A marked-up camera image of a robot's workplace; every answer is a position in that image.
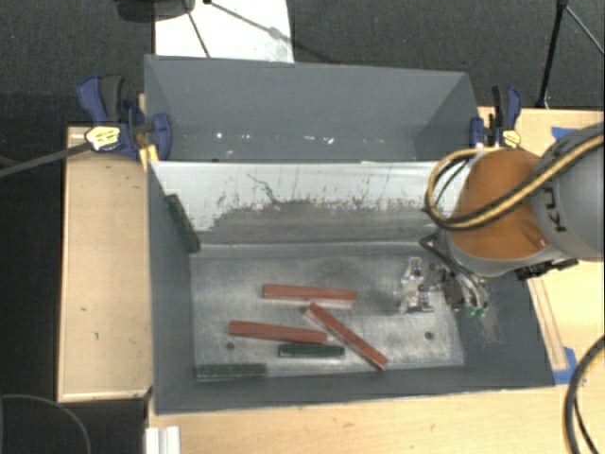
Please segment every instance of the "yellow cable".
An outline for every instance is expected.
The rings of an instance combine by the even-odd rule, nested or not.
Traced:
[[[510,198],[508,198],[507,200],[500,203],[498,206],[494,207],[491,210],[488,210],[487,212],[484,212],[483,214],[481,214],[477,217],[469,218],[468,220],[465,220],[463,222],[448,223],[447,224],[448,228],[466,229],[469,227],[479,226],[479,225],[482,225],[483,222],[486,222],[492,218],[497,217],[500,214],[503,214],[509,208],[511,208],[513,205],[516,205],[518,202],[522,201],[528,195],[530,195],[535,190],[537,190],[540,186],[542,186],[544,183],[546,183],[548,180],[550,180],[555,174],[557,174],[559,171],[561,171],[563,168],[565,168],[567,165],[569,165],[571,162],[573,162],[580,155],[582,155],[583,153],[585,153],[587,151],[590,151],[593,148],[599,147],[602,144],[603,144],[603,135],[602,134],[598,134],[597,136],[594,136],[593,138],[586,140],[584,143],[577,146],[572,151],[570,151],[565,156],[563,156],[555,165],[548,168],[544,173],[542,173],[540,176],[536,177],[534,180],[532,180],[530,183],[525,185],[523,188],[521,188],[518,192],[516,192]],[[439,212],[439,210],[437,210],[437,204],[435,203],[435,198],[433,197],[437,174],[439,173],[440,169],[447,162],[456,160],[457,158],[474,156],[485,150],[493,150],[493,148],[462,149],[459,151],[455,151],[454,153],[451,153],[450,155],[446,156],[445,158],[443,158],[441,161],[439,161],[437,163],[437,165],[433,169],[433,172],[431,173],[431,176],[429,177],[428,187],[426,189],[426,198],[428,201],[428,207],[431,212],[431,215],[434,218],[436,218],[437,220],[443,221],[443,222],[447,222],[450,219],[450,218],[443,216]]]

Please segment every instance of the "red wooden block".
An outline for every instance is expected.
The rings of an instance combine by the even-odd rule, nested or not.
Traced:
[[[384,370],[389,360],[373,346],[359,338],[353,331],[347,328],[325,309],[312,303],[305,312],[305,315],[327,329],[346,346],[351,348],[360,357],[369,362],[379,370]]]
[[[237,337],[289,341],[292,343],[324,344],[328,341],[328,335],[323,331],[240,321],[229,322],[229,334]]]
[[[350,307],[357,299],[357,293],[351,289],[265,284],[263,286],[263,298]]]

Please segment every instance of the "wooden table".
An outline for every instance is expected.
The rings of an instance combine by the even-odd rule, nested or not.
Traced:
[[[487,115],[488,109],[481,109]],[[550,128],[583,128],[603,113],[524,110],[517,129],[542,153]],[[69,144],[82,130],[70,130]],[[58,399],[144,395],[151,385],[151,339],[144,234],[144,175],[134,162],[85,153],[70,158]],[[582,263],[544,277],[563,344],[578,357],[603,334],[603,264]],[[601,357],[581,389],[589,429],[605,450],[605,369]],[[149,416],[180,426],[188,453],[566,452],[566,388],[474,393],[320,407]]]

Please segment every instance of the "gray bin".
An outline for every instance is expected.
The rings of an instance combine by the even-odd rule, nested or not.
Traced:
[[[393,306],[407,260],[437,262],[418,245],[433,230],[422,196],[434,160],[465,146],[476,114],[465,75],[147,57],[146,99],[175,131],[171,162],[148,174],[158,413],[553,383],[527,285],[513,276],[492,281],[483,322],[439,295],[435,313]],[[168,194],[198,253],[183,247]],[[388,369],[351,352],[287,363],[276,343],[230,339],[229,320],[313,327],[297,307],[260,298],[269,282],[357,290],[355,307],[335,316],[388,353]],[[242,361],[265,362],[268,376],[195,379],[196,364]]]

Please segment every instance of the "black carpet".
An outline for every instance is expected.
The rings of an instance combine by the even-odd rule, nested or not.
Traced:
[[[296,61],[468,72],[480,105],[494,84],[538,97],[555,0],[287,0]],[[570,0],[603,45],[605,0]],[[121,74],[143,89],[151,7],[132,0],[0,0],[0,156],[60,149],[86,119],[75,87]],[[602,109],[603,58],[569,16],[549,105]],[[61,271],[60,164],[0,181],[0,392],[54,397]],[[7,401],[6,453],[83,452],[60,412]],[[95,453],[140,451],[141,402],[78,406]],[[49,441],[65,429],[69,448]]]

